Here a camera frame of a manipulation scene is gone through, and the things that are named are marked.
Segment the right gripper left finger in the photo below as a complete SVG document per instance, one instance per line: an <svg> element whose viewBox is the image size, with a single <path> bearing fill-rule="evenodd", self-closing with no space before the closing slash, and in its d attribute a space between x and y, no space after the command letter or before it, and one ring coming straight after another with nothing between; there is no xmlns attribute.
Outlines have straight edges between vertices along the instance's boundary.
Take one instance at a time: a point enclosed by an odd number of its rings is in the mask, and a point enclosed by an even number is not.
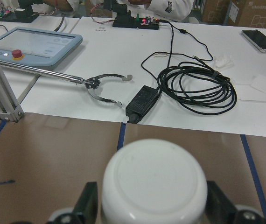
<svg viewBox="0 0 266 224"><path fill-rule="evenodd" d="M98 185L96 182L86 183L73 212L79 219L97 219Z"/></svg>

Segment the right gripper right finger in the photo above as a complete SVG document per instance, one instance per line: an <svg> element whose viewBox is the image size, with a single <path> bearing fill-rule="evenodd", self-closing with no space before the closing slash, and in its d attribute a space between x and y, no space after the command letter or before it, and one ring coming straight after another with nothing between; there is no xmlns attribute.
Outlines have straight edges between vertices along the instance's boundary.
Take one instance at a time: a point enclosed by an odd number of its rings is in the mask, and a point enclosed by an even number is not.
<svg viewBox="0 0 266 224"><path fill-rule="evenodd" d="M233 222L237 209L215 181L207 181L206 216L210 222Z"/></svg>

